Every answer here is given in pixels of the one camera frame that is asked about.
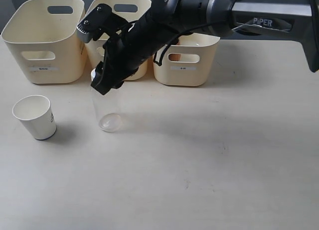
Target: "white table surface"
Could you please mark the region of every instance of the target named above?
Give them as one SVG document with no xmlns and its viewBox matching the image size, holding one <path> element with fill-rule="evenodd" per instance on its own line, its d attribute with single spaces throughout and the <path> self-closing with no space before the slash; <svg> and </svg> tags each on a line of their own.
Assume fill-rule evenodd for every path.
<svg viewBox="0 0 319 230">
<path fill-rule="evenodd" d="M 221 41 L 201 88 L 126 83 L 115 134 L 96 125 L 89 70 L 37 86 L 3 43 L 0 62 L 1 230 L 318 229 L 319 75 L 300 44 Z M 11 115 L 28 95 L 52 101 L 48 141 Z"/>
</svg>

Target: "paper cup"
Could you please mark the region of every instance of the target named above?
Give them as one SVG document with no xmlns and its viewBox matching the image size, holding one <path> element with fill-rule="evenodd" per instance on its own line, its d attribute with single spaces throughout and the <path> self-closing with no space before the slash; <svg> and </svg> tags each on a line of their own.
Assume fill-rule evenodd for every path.
<svg viewBox="0 0 319 230">
<path fill-rule="evenodd" d="M 18 101 L 12 114 L 37 140 L 46 140 L 56 132 L 51 102 L 44 96 L 29 96 Z"/>
</svg>

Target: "cream storage bin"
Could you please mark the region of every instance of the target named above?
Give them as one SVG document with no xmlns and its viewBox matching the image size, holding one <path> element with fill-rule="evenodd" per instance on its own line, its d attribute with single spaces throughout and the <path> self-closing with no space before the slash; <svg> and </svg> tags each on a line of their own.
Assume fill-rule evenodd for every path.
<svg viewBox="0 0 319 230">
<path fill-rule="evenodd" d="M 151 7 L 152 2 L 150 0 L 94 0 L 88 9 L 88 13 L 93 10 L 97 5 L 105 3 L 113 9 L 113 12 L 123 18 L 128 22 L 140 19 L 142 15 Z M 116 5 L 135 5 L 137 7 L 137 12 L 118 12 L 114 8 Z M 99 62 L 103 61 L 104 49 L 103 44 L 109 39 L 109 36 L 103 34 L 103 36 L 98 41 L 91 41 L 86 44 L 86 49 L 88 50 L 88 55 L 92 64 L 95 68 Z M 139 70 L 131 77 L 127 78 L 127 81 L 134 81 L 143 77 L 147 71 L 147 62 L 140 66 Z"/>
<path fill-rule="evenodd" d="M 165 54 L 162 66 L 154 64 L 155 78 L 164 85 L 197 87 L 209 76 L 219 37 L 203 34 L 183 36 L 180 45 L 173 45 Z M 170 61 L 169 56 L 181 54 L 179 61 Z"/>
<path fill-rule="evenodd" d="M 25 76 L 35 84 L 70 83 L 83 73 L 87 53 L 76 36 L 82 0 L 29 0 L 1 36 Z"/>
</svg>

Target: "label on basket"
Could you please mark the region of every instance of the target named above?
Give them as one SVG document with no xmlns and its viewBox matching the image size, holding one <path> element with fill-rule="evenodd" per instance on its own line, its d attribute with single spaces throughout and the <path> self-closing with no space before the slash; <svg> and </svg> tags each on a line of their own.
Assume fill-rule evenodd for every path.
<svg viewBox="0 0 319 230">
<path fill-rule="evenodd" d="M 197 70 L 196 67 L 178 67 L 178 66 L 171 66 L 171 70 L 187 70 L 187 71 L 195 71 Z"/>
<path fill-rule="evenodd" d="M 42 71 L 58 71 L 57 67 L 29 67 L 32 72 L 42 72 Z"/>
</svg>

